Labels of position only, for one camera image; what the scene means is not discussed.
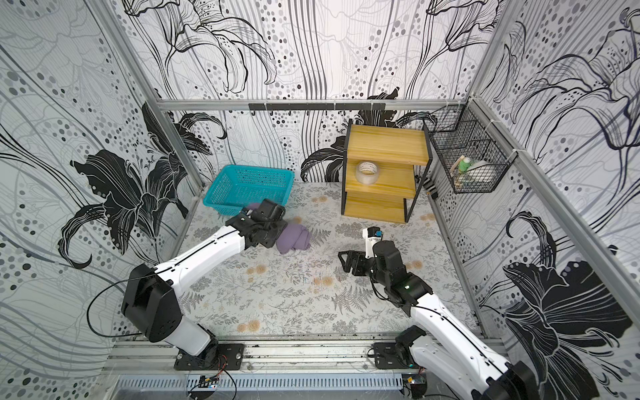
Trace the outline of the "purple long pants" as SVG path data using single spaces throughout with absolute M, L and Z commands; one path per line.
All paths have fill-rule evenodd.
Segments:
M 255 209 L 259 203 L 250 203 L 250 208 Z M 299 223 L 288 223 L 279 239 L 274 245 L 281 254 L 292 250 L 308 250 L 310 248 L 311 233 Z

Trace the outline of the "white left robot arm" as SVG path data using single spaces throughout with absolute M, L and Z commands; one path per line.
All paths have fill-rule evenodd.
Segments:
M 184 353 L 206 358 L 217 340 L 187 318 L 179 298 L 216 266 L 243 251 L 275 245 L 288 223 L 286 208 L 263 200 L 226 221 L 212 236 L 190 250 L 155 267 L 136 267 L 127 281 L 121 313 L 151 343 L 166 342 Z

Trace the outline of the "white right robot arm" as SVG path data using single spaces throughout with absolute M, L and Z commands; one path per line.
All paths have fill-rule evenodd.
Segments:
M 401 365 L 436 374 L 461 399 L 538 399 L 533 371 L 511 363 L 453 316 L 432 288 L 406 269 L 394 242 L 366 238 L 364 251 L 343 251 L 345 273 L 365 276 L 380 294 L 411 319 L 396 338 Z

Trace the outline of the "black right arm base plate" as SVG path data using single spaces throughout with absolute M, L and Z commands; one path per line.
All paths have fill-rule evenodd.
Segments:
M 377 369 L 420 369 L 420 366 L 410 355 L 408 348 L 399 343 L 374 343 L 372 350 L 373 361 Z

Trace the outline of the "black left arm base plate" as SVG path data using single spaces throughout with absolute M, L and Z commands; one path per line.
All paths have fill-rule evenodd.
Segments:
M 177 371 L 209 371 L 241 369 L 245 345 L 243 343 L 210 344 L 198 356 L 192 356 L 183 350 L 178 351 L 174 363 Z

